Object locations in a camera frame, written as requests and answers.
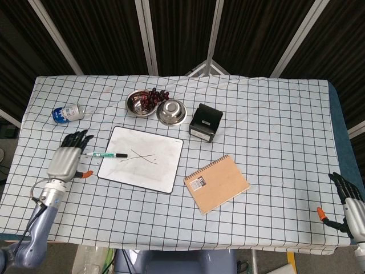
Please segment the metal bowl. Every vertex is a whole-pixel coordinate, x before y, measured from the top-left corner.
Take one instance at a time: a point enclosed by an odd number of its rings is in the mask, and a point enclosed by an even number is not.
[[[186,107],[178,100],[167,100],[157,109],[157,118],[165,126],[182,124],[187,116]]]
[[[148,95],[148,90],[135,90],[130,93],[125,100],[125,107],[137,117],[145,117],[151,115],[157,110],[158,105],[153,108],[143,107],[141,104],[142,95]]]

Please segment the grid pattern tablecloth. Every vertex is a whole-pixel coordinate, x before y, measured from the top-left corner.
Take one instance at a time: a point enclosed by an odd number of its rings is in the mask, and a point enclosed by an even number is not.
[[[186,121],[166,127],[156,114],[125,109],[135,89],[164,89],[187,107]],[[51,111],[79,103],[84,119],[56,124]],[[224,112],[213,143],[188,133],[199,103]],[[50,240],[127,249],[258,248],[332,253],[347,235],[324,226],[316,208],[341,221],[343,209],[327,174],[339,172],[325,80],[211,76],[55,76],[36,80],[0,207],[0,232],[22,234],[34,203],[31,186],[46,178],[60,140],[89,128],[86,149],[104,151],[113,127],[184,141],[171,195],[96,175],[68,183]],[[250,190],[202,215],[183,178],[230,155]],[[100,159],[82,157],[78,170],[98,173]],[[40,193],[42,184],[35,192]]]

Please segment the blue can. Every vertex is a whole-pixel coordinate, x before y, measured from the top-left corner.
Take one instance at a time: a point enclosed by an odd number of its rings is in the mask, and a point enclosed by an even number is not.
[[[79,104],[66,107],[58,107],[52,111],[53,120],[56,123],[68,123],[84,118],[85,112]]]

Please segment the robotic hand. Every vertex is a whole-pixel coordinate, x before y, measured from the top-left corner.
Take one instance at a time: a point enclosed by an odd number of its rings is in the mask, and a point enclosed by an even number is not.
[[[47,251],[47,238],[66,191],[66,183],[72,178],[87,178],[92,171],[82,173],[77,171],[80,155],[88,141],[94,136],[86,136],[87,130],[69,134],[56,150],[47,170],[49,179],[43,191],[36,199],[33,214],[26,230],[18,243],[14,243],[0,250],[0,273],[3,274],[8,267],[35,268],[43,261]],[[29,232],[31,240],[23,239]]]
[[[365,273],[365,203],[359,189],[334,172],[329,174],[330,179],[335,183],[337,193],[343,205],[345,218],[343,224],[330,221],[321,207],[317,208],[320,220],[327,226],[333,227],[341,232],[346,232],[358,245],[355,256]]]

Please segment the black device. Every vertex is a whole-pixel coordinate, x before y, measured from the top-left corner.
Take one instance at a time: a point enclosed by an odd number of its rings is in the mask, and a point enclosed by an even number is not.
[[[189,125],[189,133],[200,139],[212,142],[222,116],[222,111],[204,104],[199,104],[193,120]]]

